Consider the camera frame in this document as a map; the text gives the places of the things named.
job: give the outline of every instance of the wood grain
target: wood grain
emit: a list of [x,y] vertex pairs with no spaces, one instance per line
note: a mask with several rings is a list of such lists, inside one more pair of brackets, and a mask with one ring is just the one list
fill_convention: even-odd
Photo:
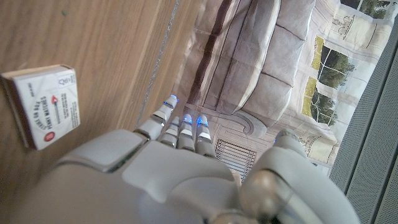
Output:
[[[199,3],[180,1],[143,118],[171,92]],[[1,87],[0,223],[9,222],[25,193],[68,151],[110,130],[134,129],[174,5],[175,0],[0,1],[0,72],[72,66],[81,117],[79,127],[43,151],[26,149]]]

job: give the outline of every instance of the blue led light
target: blue led light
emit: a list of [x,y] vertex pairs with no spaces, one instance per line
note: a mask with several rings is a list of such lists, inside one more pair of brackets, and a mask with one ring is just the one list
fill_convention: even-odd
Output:
[[201,124],[201,122],[202,122],[201,117],[199,117],[197,120],[197,125]]
[[207,122],[207,121],[204,122],[204,121],[202,120],[202,118],[199,117],[198,120],[197,120],[197,126],[199,126],[199,125],[204,125],[204,126],[207,127],[207,126],[208,126],[208,122]]
[[174,98],[177,100],[177,102],[180,101],[175,95],[171,94],[170,96],[171,96],[171,97],[174,97]]

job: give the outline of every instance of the tree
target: tree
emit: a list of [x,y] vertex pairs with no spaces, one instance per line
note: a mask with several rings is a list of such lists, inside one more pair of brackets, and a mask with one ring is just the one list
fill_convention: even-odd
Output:
[[390,5],[390,3],[388,1],[364,0],[359,11],[371,16],[373,19],[383,19],[387,11],[380,8]]
[[335,102],[331,98],[320,94],[318,89],[315,88],[311,102],[311,115],[315,121],[328,124],[329,126],[334,125],[338,117],[332,110],[334,106]]
[[348,56],[330,50],[325,46],[322,48],[322,59],[322,63],[329,68],[323,67],[323,69],[319,69],[318,80],[322,84],[335,89],[345,84],[346,74],[352,72],[355,68],[354,65],[350,64]]

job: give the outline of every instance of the robotic hand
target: robotic hand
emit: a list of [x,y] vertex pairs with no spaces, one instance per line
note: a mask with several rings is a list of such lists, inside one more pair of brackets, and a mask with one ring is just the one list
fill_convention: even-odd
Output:
[[216,159],[205,116],[197,120],[195,141],[189,114],[161,134],[177,101],[169,97],[133,133],[112,131],[60,159],[12,222],[359,223],[289,130],[238,189]]

